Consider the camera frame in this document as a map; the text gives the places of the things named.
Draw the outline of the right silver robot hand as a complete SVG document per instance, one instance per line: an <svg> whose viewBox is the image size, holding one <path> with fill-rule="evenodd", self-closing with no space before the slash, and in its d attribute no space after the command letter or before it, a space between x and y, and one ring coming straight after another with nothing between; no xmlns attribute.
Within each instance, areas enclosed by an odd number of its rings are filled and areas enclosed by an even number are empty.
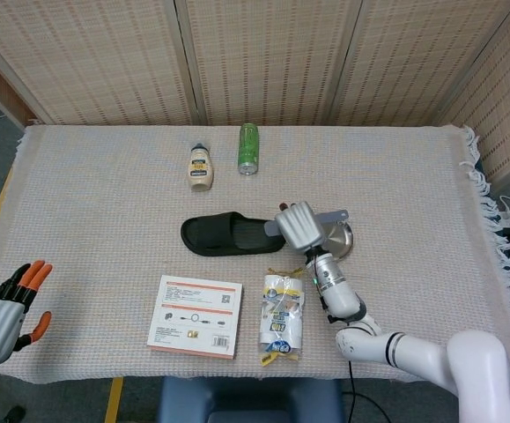
<svg viewBox="0 0 510 423"><path fill-rule="evenodd" d="M288 245L299 253L323 245L326 235L311 206L302 201L281 211L275 217L278 229Z"/></svg>

